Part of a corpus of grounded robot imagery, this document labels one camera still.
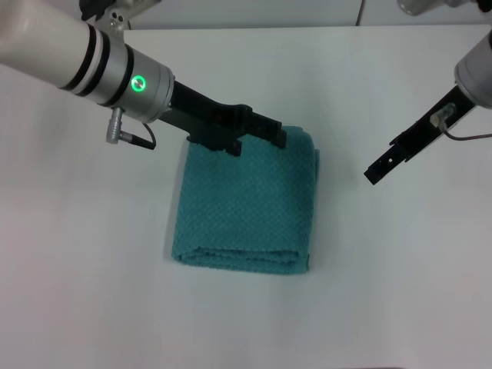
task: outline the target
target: metal bracket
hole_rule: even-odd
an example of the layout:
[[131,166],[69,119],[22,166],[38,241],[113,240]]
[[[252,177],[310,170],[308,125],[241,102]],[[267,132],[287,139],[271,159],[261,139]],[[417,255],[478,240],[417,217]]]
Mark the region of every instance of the metal bracket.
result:
[[103,3],[101,8],[97,7],[98,0],[92,0],[92,2],[85,4],[86,7],[92,5],[91,12],[83,15],[82,18],[85,20],[88,16],[95,14],[96,28],[123,42],[124,31],[130,19],[157,5],[161,0],[115,0],[109,6]]

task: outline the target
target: white surface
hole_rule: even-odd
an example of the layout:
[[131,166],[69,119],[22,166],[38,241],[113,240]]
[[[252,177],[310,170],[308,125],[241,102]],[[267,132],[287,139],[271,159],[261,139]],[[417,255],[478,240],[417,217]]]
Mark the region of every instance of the white surface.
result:
[[484,24],[484,16],[477,4],[465,4],[458,8],[441,6],[412,17],[398,7],[397,0],[366,0],[361,25],[465,25]]
[[[44,0],[80,16],[77,0]],[[163,0],[132,21],[147,28],[258,28],[355,25],[361,0]],[[362,25],[485,23],[476,5],[410,17],[397,0],[366,0]]]
[[87,25],[39,0],[0,2],[0,62],[51,83],[67,85],[85,57]]
[[[363,176],[487,31],[128,33],[180,81],[313,135],[297,277],[171,261],[185,134],[157,123],[154,153],[107,145],[108,110],[1,68],[0,367],[489,368],[490,141],[441,139],[375,187]],[[454,133],[490,132],[490,117]]]

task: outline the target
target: cable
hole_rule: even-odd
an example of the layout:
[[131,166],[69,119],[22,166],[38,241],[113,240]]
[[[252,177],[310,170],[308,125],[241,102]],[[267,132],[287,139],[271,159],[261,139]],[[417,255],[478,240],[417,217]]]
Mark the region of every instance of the cable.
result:
[[359,14],[357,15],[357,21],[355,25],[358,27],[361,25],[362,14],[364,13],[364,8],[366,6],[366,0],[361,0],[361,7],[359,8]]
[[477,135],[477,136],[467,136],[467,137],[456,137],[447,131],[447,129],[441,129],[441,131],[446,135],[446,137],[450,138],[454,141],[473,141],[480,140],[482,138],[492,138],[492,134],[489,135]]
[[155,139],[155,135],[154,135],[154,132],[151,130],[151,128],[148,126],[147,123],[142,123],[145,127],[145,129],[148,131],[148,133],[150,134],[150,136],[152,137],[152,144],[154,145],[154,147],[157,146],[157,140]]

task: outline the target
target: wall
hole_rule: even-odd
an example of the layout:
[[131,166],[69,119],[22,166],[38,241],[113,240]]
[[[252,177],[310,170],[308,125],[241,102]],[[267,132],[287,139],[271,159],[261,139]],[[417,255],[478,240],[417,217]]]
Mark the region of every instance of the wall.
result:
[[[45,0],[79,16],[78,0]],[[355,25],[361,0],[163,0],[132,21],[135,29],[269,28]],[[484,23],[477,6],[441,7],[410,17],[396,0],[367,0],[361,25]]]

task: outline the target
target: black cable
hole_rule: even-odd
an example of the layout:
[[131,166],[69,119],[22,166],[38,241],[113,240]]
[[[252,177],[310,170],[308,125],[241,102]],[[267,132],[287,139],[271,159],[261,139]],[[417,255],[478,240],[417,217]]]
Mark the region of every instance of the black cable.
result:
[[361,7],[359,8],[359,14],[357,15],[357,21],[355,22],[355,25],[357,27],[361,25],[362,14],[364,13],[365,6],[366,6],[366,0],[361,0]]
[[466,136],[466,137],[456,137],[453,136],[449,131],[447,130],[447,125],[446,121],[443,121],[439,124],[439,130],[448,138],[450,138],[453,141],[473,141],[473,140],[480,140],[482,138],[492,138],[492,134],[488,135],[475,135],[475,136]]
[[451,140],[454,141],[473,141],[473,140],[480,140],[482,138],[492,138],[492,134],[489,135],[477,135],[477,136],[467,136],[467,137],[456,137],[453,136],[451,133],[447,131],[447,129],[443,130],[443,133],[446,135],[446,137],[450,138]]
[[150,136],[152,137],[152,144],[154,145],[154,148],[157,146],[157,140],[155,139],[154,132],[151,130],[151,128],[148,126],[147,123],[142,123],[145,127],[145,129],[148,131]]

